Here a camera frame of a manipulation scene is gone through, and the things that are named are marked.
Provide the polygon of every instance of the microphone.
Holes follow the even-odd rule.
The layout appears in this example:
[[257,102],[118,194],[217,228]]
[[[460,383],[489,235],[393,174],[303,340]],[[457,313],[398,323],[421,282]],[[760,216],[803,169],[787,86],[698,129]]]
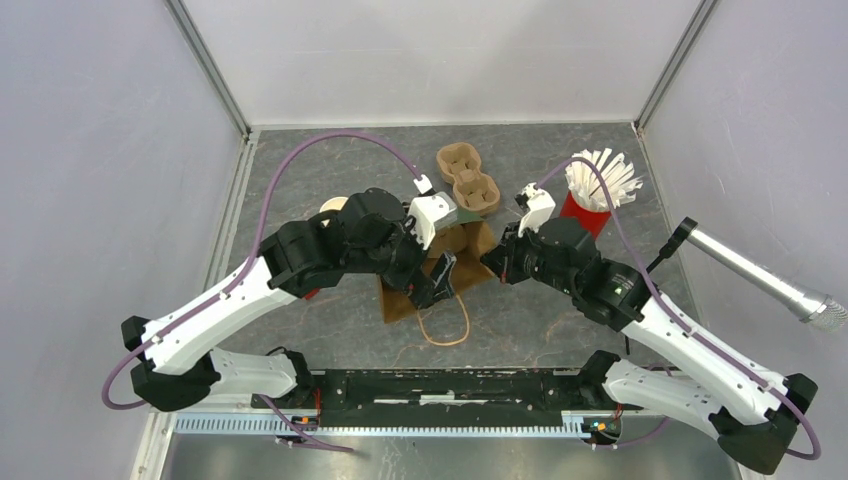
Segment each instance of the microphone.
[[718,241],[689,217],[680,223],[674,236],[685,238],[702,252],[769,294],[785,305],[792,314],[797,315],[801,323],[825,332],[835,332],[848,320],[848,311],[830,295],[775,275]]

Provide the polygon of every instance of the white wall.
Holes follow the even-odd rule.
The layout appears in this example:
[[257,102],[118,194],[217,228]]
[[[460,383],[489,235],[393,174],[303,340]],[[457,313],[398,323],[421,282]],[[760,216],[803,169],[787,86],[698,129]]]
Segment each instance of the white wall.
[[3,2],[0,37],[0,477],[127,478],[120,322],[198,293],[239,136],[160,1]]
[[184,0],[249,122],[632,120],[697,0]]
[[[754,259],[848,302],[848,4],[721,2],[647,126],[673,221],[689,215]],[[683,260],[702,318],[730,344],[820,387],[816,463],[779,478],[844,478],[848,331],[827,336],[694,247]],[[801,431],[793,443],[809,451]]]

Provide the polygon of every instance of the microphone grille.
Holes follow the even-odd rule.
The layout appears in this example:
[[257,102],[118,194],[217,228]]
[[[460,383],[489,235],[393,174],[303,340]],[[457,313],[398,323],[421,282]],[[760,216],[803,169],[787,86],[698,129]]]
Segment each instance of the microphone grille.
[[807,323],[825,332],[835,332],[845,325],[845,321],[848,320],[848,311],[831,297],[827,297],[824,304],[825,309],[810,315]]

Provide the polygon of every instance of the brown paper bag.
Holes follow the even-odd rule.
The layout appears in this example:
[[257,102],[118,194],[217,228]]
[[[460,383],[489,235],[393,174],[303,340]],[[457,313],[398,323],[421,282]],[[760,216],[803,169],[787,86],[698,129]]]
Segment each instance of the brown paper bag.
[[[458,293],[494,277],[492,272],[480,263],[480,257],[497,245],[492,229],[480,216],[464,210],[460,212],[459,221],[462,223],[440,230],[436,234],[423,265],[424,273],[429,275],[442,252],[451,250],[456,254],[451,284]],[[377,277],[377,283],[383,322],[392,323],[415,314],[415,306],[406,295],[386,286],[380,277]]]

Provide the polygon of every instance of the robotic arm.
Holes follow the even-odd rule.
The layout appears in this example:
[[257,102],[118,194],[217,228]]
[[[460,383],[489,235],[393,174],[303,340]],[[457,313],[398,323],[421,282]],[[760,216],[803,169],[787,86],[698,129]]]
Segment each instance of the robotic arm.
[[[277,398],[294,391],[308,396],[311,375],[301,354],[244,355],[216,345],[271,310],[336,286],[344,274],[378,274],[417,308],[453,296],[452,253],[445,252],[430,275],[421,266],[436,231],[454,222],[456,205],[445,193],[433,193],[426,177],[416,184],[422,195],[408,207],[385,190],[371,188],[351,195],[340,211],[288,222],[262,242],[252,269],[234,289],[224,290],[247,262],[162,318],[124,321],[121,330],[128,350],[152,342],[131,372],[135,393],[162,411],[186,408],[216,394],[249,392]],[[214,304],[159,336],[175,319],[215,296],[219,298]]]
[[[640,272],[601,257],[576,219],[549,219],[553,201],[544,190],[530,184],[516,200],[527,213],[520,222],[507,226],[500,244],[481,259],[483,264],[503,283],[532,278],[570,295],[589,320],[647,345],[693,379],[650,372],[617,355],[597,352],[584,370],[595,372],[603,394],[687,423],[716,439],[743,465],[774,472],[798,420],[771,390],[805,412],[816,384],[802,374],[784,377],[756,364],[696,324],[661,293],[661,301],[677,318],[670,317]],[[764,379],[767,388],[736,363]]]

